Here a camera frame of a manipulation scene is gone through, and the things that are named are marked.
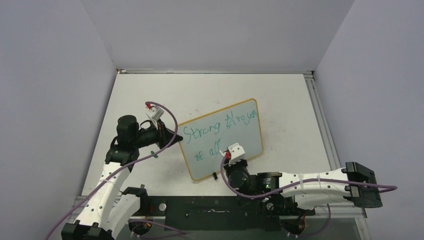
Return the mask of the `green marker cap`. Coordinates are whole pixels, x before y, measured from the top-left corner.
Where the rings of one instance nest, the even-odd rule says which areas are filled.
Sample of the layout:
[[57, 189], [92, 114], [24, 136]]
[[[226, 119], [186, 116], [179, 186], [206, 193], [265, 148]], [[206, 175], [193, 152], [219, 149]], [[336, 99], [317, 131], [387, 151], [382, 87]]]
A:
[[158, 155], [157, 155], [157, 154], [155, 154], [155, 152], [154, 152], [154, 151], [151, 151], [150, 153], [153, 155], [153, 157], [154, 157], [154, 158], [158, 158]]

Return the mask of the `yellow framed whiteboard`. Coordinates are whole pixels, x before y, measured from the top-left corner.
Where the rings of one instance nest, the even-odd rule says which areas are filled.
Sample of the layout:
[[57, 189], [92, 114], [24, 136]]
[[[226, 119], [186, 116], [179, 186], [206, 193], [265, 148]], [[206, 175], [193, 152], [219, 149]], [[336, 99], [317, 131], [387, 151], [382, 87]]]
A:
[[239, 143], [245, 159], [264, 151], [258, 102], [250, 98], [179, 124], [179, 143], [189, 175], [201, 181], [217, 173], [228, 146]]

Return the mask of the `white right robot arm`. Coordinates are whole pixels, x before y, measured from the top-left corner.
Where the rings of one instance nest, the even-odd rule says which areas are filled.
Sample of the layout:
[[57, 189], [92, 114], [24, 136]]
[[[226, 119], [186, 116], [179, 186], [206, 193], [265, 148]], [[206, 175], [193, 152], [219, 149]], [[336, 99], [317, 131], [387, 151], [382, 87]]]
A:
[[375, 172], [357, 162], [345, 167], [318, 173], [262, 172], [249, 174], [247, 161], [230, 165], [220, 164], [224, 183], [239, 197], [282, 199], [283, 209], [289, 214], [313, 210], [316, 206], [351, 202], [358, 208], [383, 206], [380, 186]]

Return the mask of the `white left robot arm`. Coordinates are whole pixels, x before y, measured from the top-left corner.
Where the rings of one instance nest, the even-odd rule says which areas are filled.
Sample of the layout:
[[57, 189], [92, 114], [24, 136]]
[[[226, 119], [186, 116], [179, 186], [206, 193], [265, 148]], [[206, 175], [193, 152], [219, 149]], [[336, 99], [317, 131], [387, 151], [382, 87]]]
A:
[[157, 145], [160, 151], [181, 142], [176, 130], [166, 127], [155, 113], [147, 119], [149, 127], [142, 128], [133, 115], [124, 115], [117, 121], [116, 137], [112, 140], [95, 189], [82, 201], [83, 210], [72, 223], [61, 230], [63, 240], [114, 240], [130, 217], [144, 215], [149, 210], [147, 190], [127, 187], [123, 199], [116, 201], [118, 193], [140, 161], [140, 149]]

